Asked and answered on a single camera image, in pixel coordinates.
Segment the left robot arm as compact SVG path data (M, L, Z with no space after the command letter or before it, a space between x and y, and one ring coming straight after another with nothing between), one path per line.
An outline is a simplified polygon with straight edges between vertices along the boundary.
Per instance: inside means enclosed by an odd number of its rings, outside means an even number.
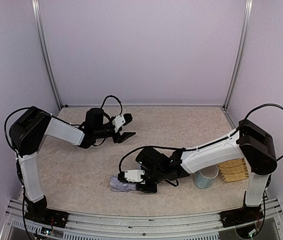
M41 188L37 156L45 137L82 149L95 147L97 140L107 138L120 144L135 135L135 132L120 133L132 120L130 113L110 117L102 108L94 107L86 112L84 122L75 126L38 107L26 107L9 129L10 145L16 152L17 173L24 189L25 219L52 228L65 228L69 217L68 212L47 207L47 198Z

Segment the lavender folding umbrella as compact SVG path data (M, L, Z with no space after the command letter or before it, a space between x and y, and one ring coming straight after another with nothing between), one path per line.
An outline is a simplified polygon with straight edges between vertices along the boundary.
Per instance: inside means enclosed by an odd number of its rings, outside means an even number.
M137 191L135 183L121 182L118 180L117 175L112 175L109 181L110 189L112 192L124 192Z

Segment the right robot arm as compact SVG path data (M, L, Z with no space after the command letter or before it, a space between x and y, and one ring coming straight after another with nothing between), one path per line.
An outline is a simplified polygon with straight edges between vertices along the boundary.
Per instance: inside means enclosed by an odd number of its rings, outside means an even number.
M142 146L135 161L139 169L120 170L117 179L136 184L144 193L156 193L157 185L188 177L205 168L233 160L246 160L250 166L247 189L240 208L220 213L223 227L233 227L264 217L262 202L270 175L278 164L272 136L243 119L228 134L192 148L171 148L172 155L161 153L161 146Z

